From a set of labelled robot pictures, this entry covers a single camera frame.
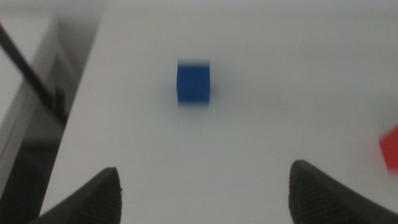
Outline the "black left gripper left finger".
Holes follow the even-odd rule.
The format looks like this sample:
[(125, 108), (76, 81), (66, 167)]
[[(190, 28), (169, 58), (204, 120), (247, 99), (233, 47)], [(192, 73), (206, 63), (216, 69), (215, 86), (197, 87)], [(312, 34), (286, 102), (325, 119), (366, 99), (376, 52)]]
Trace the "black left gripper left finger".
[(31, 221), (39, 224), (113, 224), (121, 222), (118, 170), (108, 167), (65, 200)]

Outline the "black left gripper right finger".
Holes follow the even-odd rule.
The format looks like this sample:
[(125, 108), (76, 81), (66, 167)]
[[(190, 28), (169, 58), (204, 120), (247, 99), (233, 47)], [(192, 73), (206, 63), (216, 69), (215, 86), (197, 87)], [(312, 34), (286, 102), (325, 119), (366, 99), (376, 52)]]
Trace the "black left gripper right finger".
[(305, 160), (292, 163), (289, 211), (294, 223), (397, 224), (397, 214)]

